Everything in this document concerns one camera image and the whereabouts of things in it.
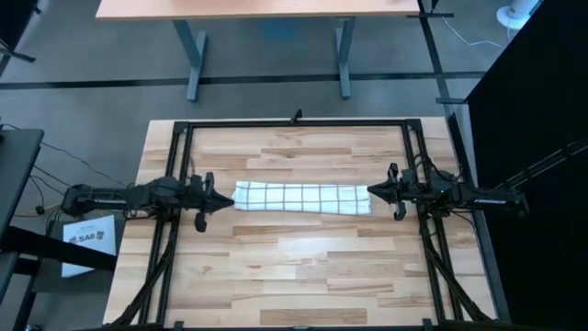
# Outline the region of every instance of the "wooden table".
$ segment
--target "wooden table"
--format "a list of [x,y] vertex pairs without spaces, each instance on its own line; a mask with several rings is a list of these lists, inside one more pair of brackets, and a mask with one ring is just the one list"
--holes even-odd
[[[435,164],[457,172],[445,119],[422,118],[422,124]],[[171,120],[151,122],[138,183],[164,174],[173,126]],[[190,154],[195,171],[212,171],[216,189],[225,196],[231,196],[237,180],[371,185],[385,180],[390,162],[407,166],[400,128],[383,126],[197,129]],[[182,211],[165,324],[420,325],[423,318],[435,320],[418,222],[412,205],[407,207],[402,222],[393,221],[393,206],[376,198],[369,216],[228,208],[208,218],[205,234],[194,229],[196,211]],[[457,217],[444,223],[458,281],[494,317],[471,225]],[[128,222],[105,323],[121,314],[143,284],[153,229],[154,222]],[[442,288],[450,312],[443,281]],[[158,300],[156,288],[151,321]]]
[[349,50],[355,16],[406,16],[419,13],[417,0],[102,0],[99,19],[171,19],[184,46],[191,72],[187,99],[196,101],[206,47],[206,32],[194,40],[187,19],[237,17],[342,17],[336,52],[343,98],[351,97]]

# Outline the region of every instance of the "towel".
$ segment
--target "towel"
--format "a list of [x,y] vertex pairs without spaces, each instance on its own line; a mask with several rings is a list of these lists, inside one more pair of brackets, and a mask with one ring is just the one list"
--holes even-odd
[[367,186],[238,181],[232,199],[235,200],[235,209],[242,211],[371,213]]

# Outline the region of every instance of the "grid pattern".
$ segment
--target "grid pattern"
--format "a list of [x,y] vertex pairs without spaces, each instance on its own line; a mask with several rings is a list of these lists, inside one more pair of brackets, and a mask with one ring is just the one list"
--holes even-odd
[[308,211],[370,214],[366,186],[237,182],[235,208],[244,211]]

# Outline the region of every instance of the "desk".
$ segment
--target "desk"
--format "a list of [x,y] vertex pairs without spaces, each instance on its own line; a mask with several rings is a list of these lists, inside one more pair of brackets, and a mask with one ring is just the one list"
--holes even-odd
[[355,16],[406,16],[419,13],[416,0],[102,0],[99,19],[171,19],[182,42],[191,72],[187,99],[196,101],[207,35],[200,31],[196,40],[187,19],[237,17],[342,17],[336,29],[336,53],[343,98],[351,97],[349,50]]
[[[188,168],[212,171],[216,190],[231,196],[237,180],[371,185],[385,180],[390,162],[407,167],[399,127],[308,127],[314,119],[303,120],[299,127],[260,127],[264,122],[257,120],[250,124],[256,127],[197,128]],[[445,119],[421,122],[435,164],[457,173]],[[174,126],[171,120],[150,123],[137,183],[164,175]],[[178,145],[185,139],[180,135]],[[174,176],[180,163],[175,162]],[[194,228],[196,212],[182,211],[164,323],[421,325],[435,310],[419,223],[414,207],[407,209],[405,220],[394,222],[394,207],[375,198],[368,216],[227,208],[208,218],[205,234]],[[458,281],[494,317],[471,225],[457,217],[444,224]],[[154,228],[154,221],[127,223],[105,323],[122,313],[143,284]],[[168,232],[166,225],[162,251]],[[450,312],[443,282],[441,292]],[[156,287],[149,321],[155,320],[159,297]]]

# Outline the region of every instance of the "gray floor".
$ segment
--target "gray floor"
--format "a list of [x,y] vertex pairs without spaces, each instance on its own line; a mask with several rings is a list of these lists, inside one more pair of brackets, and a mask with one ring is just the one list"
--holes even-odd
[[[441,1],[442,11],[472,42],[506,45],[506,31],[494,13],[508,0]],[[1,83],[185,78],[188,62],[169,22],[100,22],[99,0],[48,0],[43,14],[29,24],[18,50],[35,56],[34,64],[11,60]],[[328,17],[238,19],[191,22],[210,36],[204,76],[334,74],[334,27]],[[470,47],[442,20],[431,20],[446,71],[485,71],[503,49]],[[421,26],[404,17],[362,17],[350,54],[353,73],[432,72]],[[452,97],[466,97],[476,79],[450,80]],[[337,82],[202,86],[196,104],[185,101],[185,86],[1,90],[2,121],[42,128],[45,141],[68,149],[94,167],[124,182],[133,181],[149,120],[189,118],[305,116],[442,116],[436,82],[389,80],[352,82],[353,96],[343,101]],[[110,185],[70,158],[44,148],[38,166],[69,183]],[[46,204],[60,201],[45,190]],[[19,206],[39,203],[27,187]],[[40,231],[43,220],[16,219],[18,226]],[[0,306],[0,330],[11,329],[26,278],[14,277]],[[100,325],[109,288],[82,293],[42,293],[30,322],[47,331]]]

